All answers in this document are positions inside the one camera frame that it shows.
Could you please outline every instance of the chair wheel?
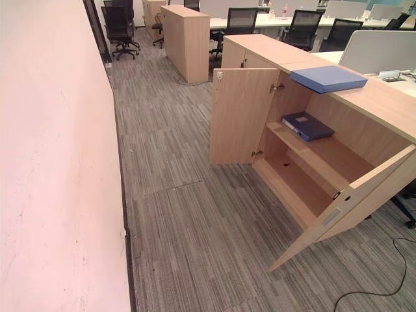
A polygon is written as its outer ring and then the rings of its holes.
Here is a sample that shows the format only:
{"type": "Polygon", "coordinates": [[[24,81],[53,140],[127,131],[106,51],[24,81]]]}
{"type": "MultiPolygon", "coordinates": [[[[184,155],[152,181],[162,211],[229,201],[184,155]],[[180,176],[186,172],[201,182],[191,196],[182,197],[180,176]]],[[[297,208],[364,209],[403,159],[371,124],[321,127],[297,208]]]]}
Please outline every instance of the chair wheel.
{"type": "Polygon", "coordinates": [[[416,223],[415,223],[415,222],[413,222],[413,221],[407,221],[407,222],[406,222],[406,225],[407,225],[407,227],[408,227],[409,229],[414,229],[414,228],[416,228],[416,223]]]}

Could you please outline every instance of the blue box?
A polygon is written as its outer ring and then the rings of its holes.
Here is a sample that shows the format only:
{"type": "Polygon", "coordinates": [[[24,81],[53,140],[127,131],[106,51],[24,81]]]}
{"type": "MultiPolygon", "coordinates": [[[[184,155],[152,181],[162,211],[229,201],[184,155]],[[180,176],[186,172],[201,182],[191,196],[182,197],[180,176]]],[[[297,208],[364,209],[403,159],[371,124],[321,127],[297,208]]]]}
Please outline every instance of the blue box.
{"type": "Polygon", "coordinates": [[[337,66],[294,70],[290,78],[319,94],[360,88],[367,83],[367,78],[337,66]]]}

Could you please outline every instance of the bottle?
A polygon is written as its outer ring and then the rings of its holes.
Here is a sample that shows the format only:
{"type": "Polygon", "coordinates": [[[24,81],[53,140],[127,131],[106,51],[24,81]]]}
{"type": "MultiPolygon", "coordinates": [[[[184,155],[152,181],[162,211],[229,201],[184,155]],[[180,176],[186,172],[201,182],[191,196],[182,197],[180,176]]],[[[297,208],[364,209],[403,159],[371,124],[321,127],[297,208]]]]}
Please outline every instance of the bottle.
{"type": "Polygon", "coordinates": [[[283,11],[281,13],[281,15],[283,16],[283,19],[286,17],[286,13],[287,13],[287,3],[285,4],[285,6],[283,7],[283,11]]]}

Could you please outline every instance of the desk surface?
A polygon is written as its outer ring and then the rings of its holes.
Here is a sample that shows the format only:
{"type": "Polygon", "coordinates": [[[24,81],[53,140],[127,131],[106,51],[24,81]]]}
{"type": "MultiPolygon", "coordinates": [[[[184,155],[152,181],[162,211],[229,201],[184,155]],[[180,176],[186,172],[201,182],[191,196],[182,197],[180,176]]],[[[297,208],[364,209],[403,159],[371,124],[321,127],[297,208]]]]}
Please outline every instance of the desk surface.
{"type": "MultiPolygon", "coordinates": [[[[336,51],[336,52],[318,52],[318,53],[311,53],[313,55],[316,55],[317,57],[320,57],[324,60],[327,60],[328,62],[332,62],[335,64],[338,64],[344,51],[336,51]]],[[[396,90],[399,90],[403,93],[406,93],[410,96],[413,96],[416,98],[416,82],[412,81],[411,78],[406,76],[401,76],[403,79],[406,79],[405,81],[396,81],[393,83],[387,83],[381,79],[377,78],[376,74],[371,75],[365,75],[365,77],[370,77],[373,79],[376,79],[380,81],[381,83],[390,86],[391,88],[394,88],[396,90]]]]}
{"type": "MultiPolygon", "coordinates": [[[[319,27],[332,27],[333,21],[335,18],[321,18],[319,22],[319,27]]],[[[365,21],[364,19],[348,19],[346,20],[357,20],[364,21],[363,27],[385,27],[389,21],[377,19],[370,19],[365,21]]],[[[292,18],[268,18],[268,14],[259,14],[257,16],[255,26],[258,28],[265,27],[288,27],[292,23],[292,18]]],[[[227,19],[224,18],[211,18],[210,20],[210,29],[225,29],[227,27],[227,19]]],[[[403,29],[413,29],[414,24],[405,23],[401,28],[403,29]]]]}

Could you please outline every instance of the striped carpet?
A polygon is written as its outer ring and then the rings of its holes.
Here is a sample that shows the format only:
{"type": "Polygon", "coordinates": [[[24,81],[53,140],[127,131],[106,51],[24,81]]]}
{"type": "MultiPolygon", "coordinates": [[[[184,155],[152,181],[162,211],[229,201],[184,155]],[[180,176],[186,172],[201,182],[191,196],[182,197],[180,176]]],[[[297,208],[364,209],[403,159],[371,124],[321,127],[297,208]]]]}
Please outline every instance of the striped carpet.
{"type": "MultiPolygon", "coordinates": [[[[138,311],[332,311],[350,291],[393,292],[416,240],[392,203],[267,271],[300,227],[249,165],[210,165],[212,83],[185,86],[144,29],[108,70],[114,90],[138,311]]],[[[416,208],[416,201],[408,205],[416,208]]],[[[337,311],[415,311],[416,244],[402,290],[337,311]]]]}

